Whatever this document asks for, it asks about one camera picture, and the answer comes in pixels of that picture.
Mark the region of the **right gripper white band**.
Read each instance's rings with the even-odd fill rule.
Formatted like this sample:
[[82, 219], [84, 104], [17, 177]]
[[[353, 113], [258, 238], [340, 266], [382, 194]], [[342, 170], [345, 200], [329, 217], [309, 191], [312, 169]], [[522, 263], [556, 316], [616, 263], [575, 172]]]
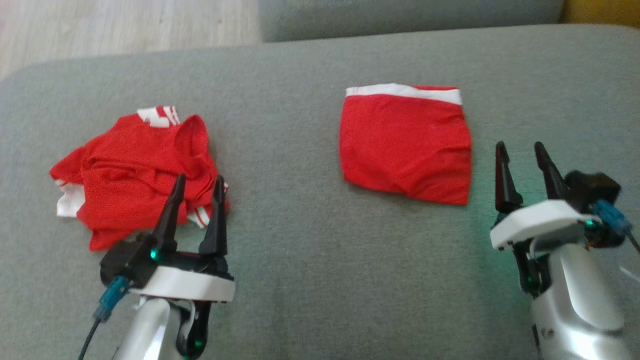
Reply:
[[490, 230], [493, 249], [509, 249], [516, 243], [595, 220], [594, 215], [582, 214], [565, 201], [569, 187], [541, 141], [535, 142], [534, 152], [544, 178], [547, 198], [561, 200], [544, 200], [521, 208], [524, 201], [516, 190], [509, 169], [508, 151], [505, 142], [499, 141], [494, 153], [494, 207], [507, 216]]

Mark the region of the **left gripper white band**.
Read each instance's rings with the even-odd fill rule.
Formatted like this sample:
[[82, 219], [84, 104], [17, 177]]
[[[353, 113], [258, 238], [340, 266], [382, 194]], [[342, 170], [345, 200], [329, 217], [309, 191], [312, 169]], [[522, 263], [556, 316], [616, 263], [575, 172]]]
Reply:
[[175, 251], [179, 210], [186, 175], [178, 174], [151, 231], [155, 248], [131, 266], [132, 289], [140, 296], [213, 303], [233, 301], [236, 285], [228, 272], [226, 182], [218, 175], [212, 192], [212, 215], [199, 253]]

